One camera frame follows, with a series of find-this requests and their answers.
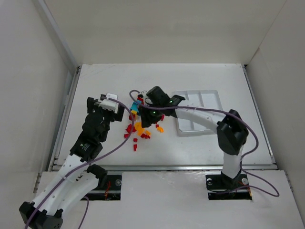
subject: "bolt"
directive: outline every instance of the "bolt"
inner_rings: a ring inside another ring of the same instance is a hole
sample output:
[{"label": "bolt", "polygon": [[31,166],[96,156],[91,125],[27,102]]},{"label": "bolt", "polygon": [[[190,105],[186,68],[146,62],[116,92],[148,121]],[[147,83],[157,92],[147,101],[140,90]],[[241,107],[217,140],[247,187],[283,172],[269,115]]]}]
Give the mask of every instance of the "bolt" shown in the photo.
[{"label": "bolt", "polygon": [[211,186],[213,184],[213,180],[211,178],[207,178],[206,183],[208,186]]},{"label": "bolt", "polygon": [[249,184],[249,181],[248,181],[247,178],[243,178],[243,179],[242,179],[242,183],[243,183],[244,185],[247,185],[247,184]]},{"label": "bolt", "polygon": [[121,185],[122,185],[122,181],[121,181],[120,179],[117,179],[117,180],[115,181],[115,185],[116,185],[116,186],[121,186]]}]

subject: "white table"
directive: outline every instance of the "white table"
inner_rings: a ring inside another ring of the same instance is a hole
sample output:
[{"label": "white table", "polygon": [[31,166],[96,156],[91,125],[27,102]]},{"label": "white table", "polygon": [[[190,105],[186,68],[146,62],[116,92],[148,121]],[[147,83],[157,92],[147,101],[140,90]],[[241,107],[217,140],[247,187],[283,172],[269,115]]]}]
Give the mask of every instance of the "white table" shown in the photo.
[{"label": "white table", "polygon": [[[204,172],[124,172],[120,201],[91,201],[82,229],[304,229],[284,171],[255,171],[279,191],[275,198],[251,189],[253,200],[208,200]],[[38,193],[56,172],[44,172]],[[275,193],[265,182],[249,183]],[[63,229],[78,228],[80,201]]]},{"label": "white table", "polygon": [[[64,134],[57,164],[62,165],[70,152],[86,117],[87,97],[99,98],[107,92],[117,94],[128,107],[132,105],[131,89],[149,90],[160,86],[173,95],[179,90],[217,90],[223,110],[237,110],[243,120],[258,135],[260,145],[255,153],[244,159],[245,165],[272,164],[251,93],[240,64],[84,64],[77,83],[71,112]],[[127,112],[123,121],[111,124],[107,141],[102,145],[105,154],[124,140],[130,123]],[[216,166],[223,163],[216,135],[178,137],[176,122],[166,117],[160,123],[164,133],[154,126],[150,140],[138,137],[138,150],[133,151],[132,140],[120,150],[106,157],[100,165],[107,166]],[[249,135],[244,152],[254,147]]]}]

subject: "white tray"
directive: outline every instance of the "white tray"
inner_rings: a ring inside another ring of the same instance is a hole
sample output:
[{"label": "white tray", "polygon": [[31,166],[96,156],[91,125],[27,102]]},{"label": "white tray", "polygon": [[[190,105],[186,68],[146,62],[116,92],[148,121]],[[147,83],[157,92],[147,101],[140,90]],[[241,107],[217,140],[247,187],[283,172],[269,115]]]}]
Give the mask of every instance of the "white tray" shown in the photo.
[{"label": "white tray", "polygon": [[[183,96],[196,106],[223,110],[216,90],[176,91],[174,94]],[[176,119],[179,136],[198,136],[214,134],[206,127],[185,119]]]}]

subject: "white enclosure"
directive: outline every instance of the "white enclosure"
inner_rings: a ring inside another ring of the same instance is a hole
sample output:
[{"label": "white enclosure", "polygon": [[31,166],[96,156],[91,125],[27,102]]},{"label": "white enclosure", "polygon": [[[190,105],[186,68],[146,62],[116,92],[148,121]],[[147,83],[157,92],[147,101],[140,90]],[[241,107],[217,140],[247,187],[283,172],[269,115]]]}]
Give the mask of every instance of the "white enclosure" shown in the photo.
[{"label": "white enclosure", "polygon": [[[142,150],[128,142],[100,163],[125,170],[122,200],[91,203],[83,228],[303,229],[304,9],[304,0],[0,0],[2,227],[23,227],[18,208],[63,164],[88,96],[115,93],[130,106],[131,89],[159,85],[169,94],[217,90],[223,110],[239,111],[258,134],[245,168],[268,169],[255,172],[280,198],[252,189],[252,202],[208,201],[204,174],[222,167],[215,135],[179,138],[168,118]],[[113,124],[103,152],[123,140],[128,122]],[[253,145],[249,137],[245,151]],[[202,171],[126,172],[133,169]],[[63,228],[77,228],[84,207]]]}]

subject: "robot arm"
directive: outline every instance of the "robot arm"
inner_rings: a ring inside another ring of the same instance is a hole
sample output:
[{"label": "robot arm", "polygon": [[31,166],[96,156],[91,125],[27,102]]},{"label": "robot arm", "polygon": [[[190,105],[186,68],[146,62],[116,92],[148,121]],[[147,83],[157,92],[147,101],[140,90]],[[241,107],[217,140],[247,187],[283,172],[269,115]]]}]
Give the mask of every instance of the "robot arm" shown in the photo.
[{"label": "robot arm", "polygon": [[[246,127],[231,116],[221,116],[219,113],[188,109],[196,107],[190,101],[179,95],[170,98],[163,90],[156,86],[142,94],[144,100],[149,98],[150,107],[181,107],[181,109],[151,110],[143,106],[139,107],[142,127],[148,127],[158,122],[162,115],[172,116],[190,120],[211,129],[217,134],[219,147],[224,152],[224,166],[222,169],[222,180],[226,189],[233,189],[234,184],[241,172],[242,148],[249,134]],[[229,113],[240,118],[237,111],[230,110]]]},{"label": "robot arm", "polygon": [[[87,99],[88,115],[82,125],[82,133],[56,177],[31,203],[24,202],[19,208],[24,223],[27,223],[42,200],[64,179],[31,220],[32,229],[59,229],[63,223],[62,218],[70,209],[98,184],[103,186],[105,183],[107,171],[98,165],[89,165],[89,162],[102,150],[101,142],[106,141],[110,122],[122,121],[124,108],[108,100],[117,99],[116,95],[106,94],[101,97],[106,99]],[[81,165],[84,165],[82,169],[66,177]]]}]

